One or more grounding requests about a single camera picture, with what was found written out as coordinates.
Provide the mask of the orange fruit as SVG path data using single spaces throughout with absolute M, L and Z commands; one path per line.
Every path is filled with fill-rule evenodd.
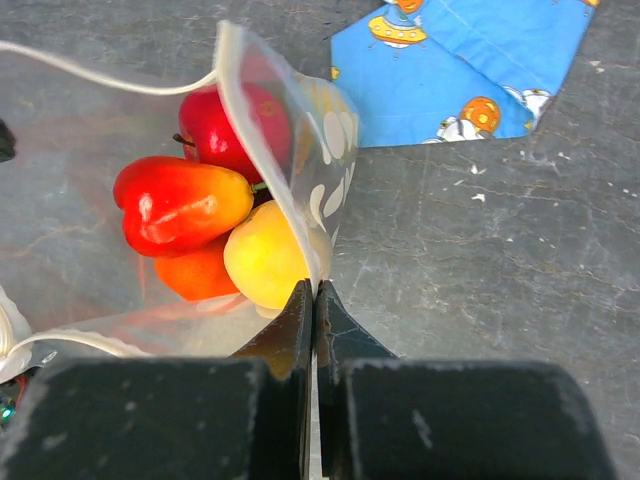
M 238 293 L 224 264 L 226 233 L 190 253 L 159 257 L 155 270 L 159 279 L 187 301 L 199 301 Z

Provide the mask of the small yellow fruit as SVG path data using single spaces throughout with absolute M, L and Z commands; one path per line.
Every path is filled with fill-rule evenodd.
M 307 258 L 285 214 L 271 200 L 231 232 L 224 265 L 242 295 L 262 309 L 280 312 L 299 281 L 309 280 L 316 293 L 330 271 L 330 236 L 317 227 L 310 230 L 309 240 L 311 256 Z

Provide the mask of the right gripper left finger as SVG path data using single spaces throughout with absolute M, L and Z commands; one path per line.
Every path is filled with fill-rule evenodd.
M 227 358 L 58 359 L 1 414 L 5 479 L 305 479 L 311 285 Z

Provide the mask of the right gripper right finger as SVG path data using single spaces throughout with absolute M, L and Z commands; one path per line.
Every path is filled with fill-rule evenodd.
M 583 390 L 530 360 L 393 355 L 330 282 L 315 303 L 322 472 L 331 479 L 612 479 Z

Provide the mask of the clear zip top bag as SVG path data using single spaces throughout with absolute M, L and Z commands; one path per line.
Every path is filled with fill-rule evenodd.
M 201 86 L 223 109 L 326 279 L 359 143 L 358 112 L 333 83 L 303 75 L 260 37 L 218 26 Z M 226 356 L 274 318 L 240 294 L 187 302 L 125 242 L 119 171 L 177 155 L 170 137 L 191 85 L 125 77 L 11 42 L 1 45 L 1 378 L 65 357 Z

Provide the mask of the red bell pepper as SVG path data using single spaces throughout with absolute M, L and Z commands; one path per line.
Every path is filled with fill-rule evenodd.
M 169 156 L 141 158 L 116 177 L 125 240 L 147 257 L 196 250 L 239 225 L 267 188 L 240 173 Z

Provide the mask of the red apple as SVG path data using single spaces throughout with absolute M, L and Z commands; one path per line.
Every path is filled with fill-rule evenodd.
M 245 84 L 243 88 L 252 119 L 259 124 L 275 160 L 287 170 L 293 132 L 284 104 L 256 84 Z M 174 139 L 183 145 L 186 159 L 236 171 L 251 184 L 262 181 L 228 120 L 217 86 L 187 94 L 179 108 L 178 122 L 179 132 Z

